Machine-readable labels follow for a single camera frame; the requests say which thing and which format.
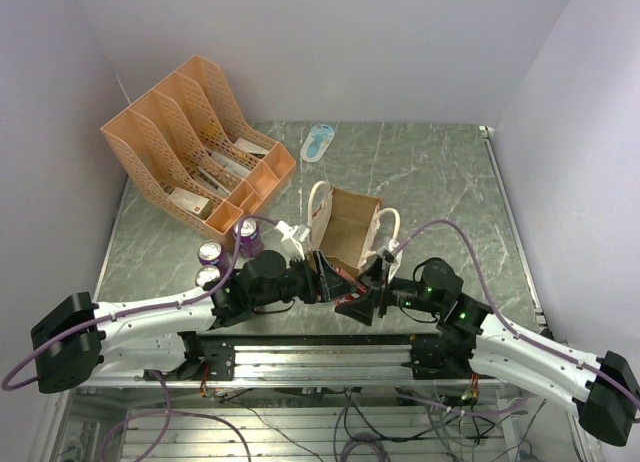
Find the canvas bag brown printed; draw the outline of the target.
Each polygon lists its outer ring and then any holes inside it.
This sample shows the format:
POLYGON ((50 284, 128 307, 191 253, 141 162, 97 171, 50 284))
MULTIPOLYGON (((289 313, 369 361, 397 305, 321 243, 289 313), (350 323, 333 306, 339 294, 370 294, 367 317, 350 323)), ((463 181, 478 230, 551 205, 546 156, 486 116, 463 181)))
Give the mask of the canvas bag brown printed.
POLYGON ((392 240, 397 240, 401 218, 397 209, 382 208, 382 200, 340 189, 328 181, 311 188, 307 202, 307 225, 311 229, 311 247, 320 250, 333 265, 358 276, 373 249, 380 219, 394 217, 392 240))

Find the purple soda can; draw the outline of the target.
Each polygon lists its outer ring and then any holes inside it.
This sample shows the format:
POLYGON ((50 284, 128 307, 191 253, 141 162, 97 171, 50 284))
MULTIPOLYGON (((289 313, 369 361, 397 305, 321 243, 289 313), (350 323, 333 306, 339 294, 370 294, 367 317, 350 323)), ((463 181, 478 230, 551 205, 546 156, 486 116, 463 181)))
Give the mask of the purple soda can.
POLYGON ((221 273, 218 267, 213 265, 202 266, 195 275, 195 285, 203 290, 210 290, 220 280, 221 273))
POLYGON ((197 258, 202 266, 215 266, 221 271, 229 268, 229 257, 224 246, 216 240, 203 242, 197 250, 197 258))
POLYGON ((244 257, 253 258, 264 249, 260 229, 254 218, 238 221, 233 232, 240 242, 239 251, 244 257))

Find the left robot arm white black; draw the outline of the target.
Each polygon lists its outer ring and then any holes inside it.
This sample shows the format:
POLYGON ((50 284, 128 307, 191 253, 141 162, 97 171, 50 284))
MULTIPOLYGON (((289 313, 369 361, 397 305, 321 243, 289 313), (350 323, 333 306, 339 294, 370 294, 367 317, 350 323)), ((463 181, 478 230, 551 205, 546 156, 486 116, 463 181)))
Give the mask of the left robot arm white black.
POLYGON ((319 251, 286 261, 265 250, 182 294, 132 303, 94 303, 86 292, 73 294, 31 330, 36 383, 51 394, 111 371, 155 370, 192 379, 202 371, 204 355, 187 335, 240 324, 272 303, 332 303, 356 290, 356 281, 319 251))

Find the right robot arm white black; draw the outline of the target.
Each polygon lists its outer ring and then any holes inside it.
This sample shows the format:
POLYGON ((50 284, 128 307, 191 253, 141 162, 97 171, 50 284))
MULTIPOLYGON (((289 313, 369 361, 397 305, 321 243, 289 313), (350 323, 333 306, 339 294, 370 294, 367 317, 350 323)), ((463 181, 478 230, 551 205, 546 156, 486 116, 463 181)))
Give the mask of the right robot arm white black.
POLYGON ((525 329, 462 290, 463 280, 440 258, 419 264, 414 279, 391 279, 379 258, 361 276, 366 292, 337 313, 371 325, 390 307, 429 313, 444 339, 442 369, 500 379, 543 397, 577 417, 611 446, 627 444, 639 421, 639 383, 629 362, 613 351, 583 352, 525 329))

